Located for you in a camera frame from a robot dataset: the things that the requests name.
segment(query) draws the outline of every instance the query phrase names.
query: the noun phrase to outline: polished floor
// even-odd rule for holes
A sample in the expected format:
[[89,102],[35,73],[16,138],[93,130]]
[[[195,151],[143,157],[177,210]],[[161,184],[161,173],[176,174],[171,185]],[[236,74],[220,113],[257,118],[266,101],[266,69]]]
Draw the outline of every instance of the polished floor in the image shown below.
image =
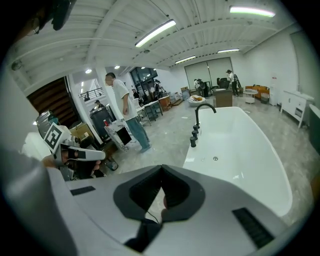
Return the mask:
[[[214,97],[207,99],[213,103]],[[245,103],[243,97],[233,99],[233,106],[242,108],[262,129],[278,153],[292,190],[292,207],[283,221],[288,225],[308,215],[313,207],[310,181],[320,171],[320,156],[308,140],[308,130],[298,129],[298,122],[291,116],[279,112],[276,106]],[[152,148],[140,154],[137,146],[124,153],[117,151],[114,159],[119,164],[116,171],[107,175],[130,172],[151,165],[173,165],[182,167],[189,148],[191,132],[195,124],[195,109],[184,101],[181,105],[159,114],[151,126],[145,125]],[[149,212],[161,220],[164,192],[161,190],[149,209]],[[148,213],[148,219],[154,220]]]

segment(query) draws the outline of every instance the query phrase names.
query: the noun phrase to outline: sneakers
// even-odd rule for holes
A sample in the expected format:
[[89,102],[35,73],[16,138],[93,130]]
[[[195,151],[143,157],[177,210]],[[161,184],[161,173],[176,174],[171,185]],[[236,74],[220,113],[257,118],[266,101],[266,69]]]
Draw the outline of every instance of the sneakers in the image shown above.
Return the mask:
[[151,149],[151,146],[148,146],[148,147],[146,147],[146,148],[141,149],[141,150],[140,150],[140,153],[144,153],[144,152],[146,152],[146,151],[149,150],[149,149]]

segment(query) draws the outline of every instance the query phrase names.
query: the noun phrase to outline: fluorescent ceiling light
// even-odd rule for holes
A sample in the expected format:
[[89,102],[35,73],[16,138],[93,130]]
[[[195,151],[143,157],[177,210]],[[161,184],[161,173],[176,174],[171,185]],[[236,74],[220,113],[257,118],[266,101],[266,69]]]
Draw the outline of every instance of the fluorescent ceiling light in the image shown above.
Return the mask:
[[238,52],[239,49],[229,49],[229,50],[218,50],[218,54],[220,53],[227,53],[227,52]]
[[142,39],[140,39],[135,46],[141,47],[146,42],[150,41],[152,38],[154,38],[156,35],[160,34],[161,32],[167,30],[168,28],[171,28],[172,26],[176,25],[175,21],[173,19],[168,20],[167,22],[161,24],[154,30],[152,30],[150,33],[148,33],[146,36],[144,36]]
[[191,57],[188,57],[188,58],[184,58],[182,60],[178,60],[175,62],[175,64],[179,64],[181,62],[185,62],[185,61],[188,61],[188,60],[191,60],[191,59],[194,59],[196,56],[191,56]]
[[276,15],[272,11],[249,8],[249,7],[231,7],[230,13],[257,14],[257,15],[268,16],[268,17],[273,17]]

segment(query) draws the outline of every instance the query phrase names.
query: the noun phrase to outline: wooden cabinet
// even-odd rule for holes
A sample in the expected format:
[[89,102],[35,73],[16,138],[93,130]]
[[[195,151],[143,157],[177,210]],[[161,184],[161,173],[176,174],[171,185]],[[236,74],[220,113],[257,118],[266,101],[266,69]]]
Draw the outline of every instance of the wooden cabinet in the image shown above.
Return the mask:
[[299,128],[303,121],[306,121],[309,104],[312,104],[314,98],[300,93],[298,91],[284,91],[281,113],[286,111],[299,121]]

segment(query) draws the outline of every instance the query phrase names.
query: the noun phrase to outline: black faucet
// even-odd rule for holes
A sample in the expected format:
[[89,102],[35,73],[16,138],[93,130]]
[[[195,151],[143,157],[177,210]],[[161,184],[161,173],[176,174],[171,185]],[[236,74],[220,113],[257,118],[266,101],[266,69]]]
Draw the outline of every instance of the black faucet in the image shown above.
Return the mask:
[[196,119],[196,125],[198,126],[198,129],[200,128],[200,125],[199,125],[199,109],[202,107],[202,106],[208,106],[210,108],[212,108],[213,112],[214,113],[217,113],[216,109],[214,108],[214,106],[210,105],[209,103],[203,103],[203,104],[200,104],[196,110],[195,110],[195,119]]

